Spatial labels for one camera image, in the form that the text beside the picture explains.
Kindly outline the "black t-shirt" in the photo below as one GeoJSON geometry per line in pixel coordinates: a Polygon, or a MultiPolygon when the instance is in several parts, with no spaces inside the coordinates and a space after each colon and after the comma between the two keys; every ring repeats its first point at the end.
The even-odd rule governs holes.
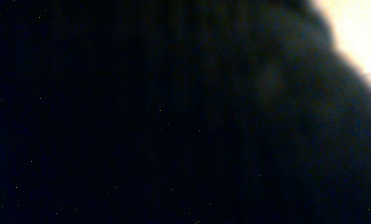
{"type": "Polygon", "coordinates": [[[0,1],[0,223],[371,223],[371,85],[314,1],[0,1]]]}

